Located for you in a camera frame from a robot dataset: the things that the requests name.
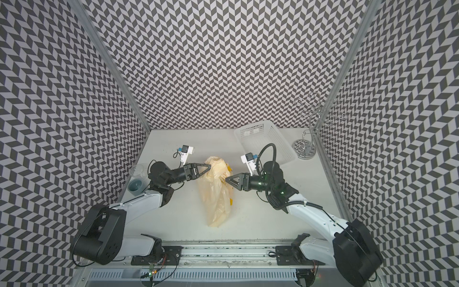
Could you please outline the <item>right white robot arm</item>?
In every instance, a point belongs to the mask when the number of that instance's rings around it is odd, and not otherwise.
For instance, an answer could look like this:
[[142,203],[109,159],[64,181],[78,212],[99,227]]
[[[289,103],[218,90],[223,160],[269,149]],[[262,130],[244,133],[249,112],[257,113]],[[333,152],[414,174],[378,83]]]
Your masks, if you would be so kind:
[[359,220],[350,222],[338,218],[307,200],[285,181],[276,162],[267,162],[257,175],[238,173],[225,181],[240,191],[265,192],[268,203],[275,210],[282,210],[313,227],[321,235],[320,239],[307,234],[298,238],[298,250],[305,259],[337,268],[354,287],[362,287],[377,276],[383,256],[366,225]]

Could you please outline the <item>banana print plastic bag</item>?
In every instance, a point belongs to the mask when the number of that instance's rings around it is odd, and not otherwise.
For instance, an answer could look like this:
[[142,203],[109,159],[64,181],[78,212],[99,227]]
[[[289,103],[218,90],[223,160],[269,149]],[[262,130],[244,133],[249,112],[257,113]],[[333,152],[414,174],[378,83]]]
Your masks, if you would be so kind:
[[211,156],[205,162],[210,171],[197,179],[200,197],[206,210],[209,227],[219,227],[231,214],[233,187],[226,179],[233,176],[233,170],[222,158]]

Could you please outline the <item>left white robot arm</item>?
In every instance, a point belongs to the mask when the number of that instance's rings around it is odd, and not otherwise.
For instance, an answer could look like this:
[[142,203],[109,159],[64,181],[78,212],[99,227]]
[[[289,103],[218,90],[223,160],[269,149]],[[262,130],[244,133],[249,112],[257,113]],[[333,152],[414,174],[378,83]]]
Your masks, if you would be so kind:
[[170,169],[162,161],[153,163],[146,192],[124,203],[96,204],[88,211],[72,242],[71,259],[81,257],[100,265],[124,257],[159,260],[163,253],[161,240],[148,234],[126,235],[126,225],[168,204],[175,192],[172,184],[196,180],[210,169],[205,163],[188,163],[177,169]]

